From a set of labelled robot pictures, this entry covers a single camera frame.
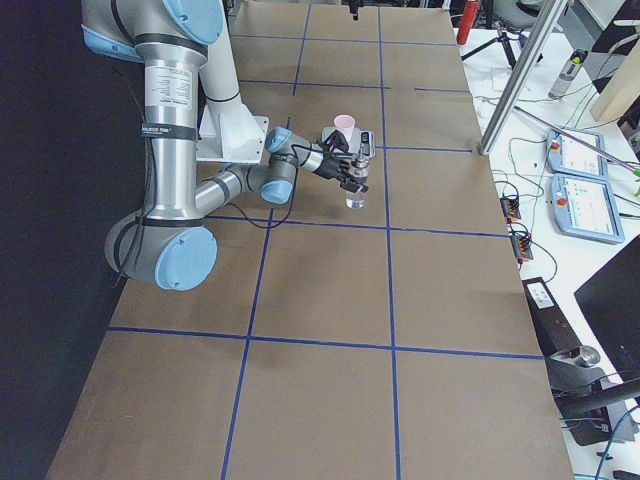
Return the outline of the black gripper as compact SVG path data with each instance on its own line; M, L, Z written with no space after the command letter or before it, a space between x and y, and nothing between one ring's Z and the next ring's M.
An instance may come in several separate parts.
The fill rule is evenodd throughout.
M320 165L315 169L315 174L324 179L338 180L341 188L347 192L366 193L369 186L367 183L352 180L350 169L368 169L369 165L368 157L324 153Z

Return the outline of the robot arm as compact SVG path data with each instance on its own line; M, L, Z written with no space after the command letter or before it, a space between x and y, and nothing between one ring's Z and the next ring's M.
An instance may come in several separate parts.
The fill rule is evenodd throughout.
M302 170L367 191L371 132L330 126L315 143L249 111L221 2L86 1L82 29L91 51L144 68L145 197L105 241L119 274L197 287L218 253L206 217L246 192L287 203Z

